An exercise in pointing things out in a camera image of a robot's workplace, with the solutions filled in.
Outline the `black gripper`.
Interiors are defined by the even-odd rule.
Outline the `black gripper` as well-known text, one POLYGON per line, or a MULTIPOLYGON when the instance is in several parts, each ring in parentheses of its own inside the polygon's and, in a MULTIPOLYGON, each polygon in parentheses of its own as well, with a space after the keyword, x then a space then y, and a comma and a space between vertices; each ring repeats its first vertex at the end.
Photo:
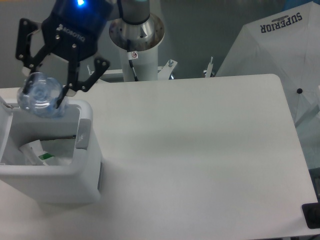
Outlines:
POLYGON ((67 83, 56 101, 56 108, 60 107, 69 90, 88 92, 110 67, 110 62, 96 52, 98 39, 113 8, 106 0, 57 0, 42 23, 27 18, 19 20, 15 58, 22 61, 24 68, 36 72, 51 52, 68 61, 67 83), (44 45, 32 56, 32 36, 40 31, 44 45), (93 55, 94 72, 87 80, 78 81, 80 62, 93 55))

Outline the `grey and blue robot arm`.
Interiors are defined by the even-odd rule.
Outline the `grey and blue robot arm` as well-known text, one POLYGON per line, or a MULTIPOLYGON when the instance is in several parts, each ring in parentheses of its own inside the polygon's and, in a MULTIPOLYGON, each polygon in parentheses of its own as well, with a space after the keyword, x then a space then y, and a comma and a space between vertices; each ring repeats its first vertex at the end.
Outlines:
POLYGON ((110 67, 98 53, 105 26, 120 50, 123 79, 157 80, 165 27, 147 0, 57 0, 44 21, 20 19, 15 57, 30 73, 48 55, 68 63, 66 85, 55 104, 59 107, 66 96, 87 92, 110 67))

